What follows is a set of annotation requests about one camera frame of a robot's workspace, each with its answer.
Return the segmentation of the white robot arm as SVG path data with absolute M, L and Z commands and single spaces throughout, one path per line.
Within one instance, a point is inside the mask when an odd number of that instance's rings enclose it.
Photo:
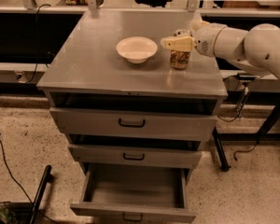
M 216 57 L 251 75 L 272 74 L 280 81 L 280 28 L 263 23 L 249 31 L 194 20 L 190 30 L 161 40 L 165 49 Z

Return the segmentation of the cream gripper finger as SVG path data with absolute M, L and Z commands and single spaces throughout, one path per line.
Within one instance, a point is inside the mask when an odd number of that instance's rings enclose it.
M 161 39 L 165 49 L 190 52 L 194 49 L 194 39 L 190 35 L 168 36 Z

